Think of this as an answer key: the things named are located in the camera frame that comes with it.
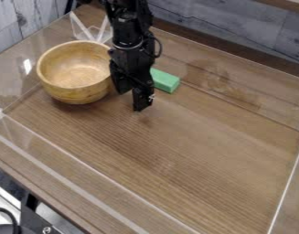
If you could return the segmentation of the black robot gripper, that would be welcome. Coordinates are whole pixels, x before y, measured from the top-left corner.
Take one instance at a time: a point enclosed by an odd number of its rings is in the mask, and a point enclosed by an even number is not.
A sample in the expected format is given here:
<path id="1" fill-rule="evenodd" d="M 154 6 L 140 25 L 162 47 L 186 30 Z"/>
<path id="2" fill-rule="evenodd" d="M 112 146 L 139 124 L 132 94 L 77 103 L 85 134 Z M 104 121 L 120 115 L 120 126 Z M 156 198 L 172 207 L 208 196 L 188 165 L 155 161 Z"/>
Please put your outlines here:
<path id="1" fill-rule="evenodd" d="M 131 89 L 134 95 L 134 110 L 142 112 L 152 104 L 154 88 L 150 68 L 155 62 L 155 46 L 139 48 L 114 47 L 108 51 L 110 73 L 119 94 Z"/>

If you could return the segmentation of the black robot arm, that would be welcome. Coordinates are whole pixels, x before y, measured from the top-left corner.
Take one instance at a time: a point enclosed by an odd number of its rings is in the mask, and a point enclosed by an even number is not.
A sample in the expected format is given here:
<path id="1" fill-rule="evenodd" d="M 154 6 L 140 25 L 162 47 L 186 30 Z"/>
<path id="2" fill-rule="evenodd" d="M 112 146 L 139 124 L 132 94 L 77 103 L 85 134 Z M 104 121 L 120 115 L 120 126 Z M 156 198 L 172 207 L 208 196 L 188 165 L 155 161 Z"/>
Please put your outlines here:
<path id="1" fill-rule="evenodd" d="M 112 27 L 110 73 L 119 94 L 131 91 L 134 110 L 142 112 L 152 104 L 154 80 L 150 69 L 162 56 L 163 45 L 154 36 L 152 13 L 147 0 L 104 0 Z"/>

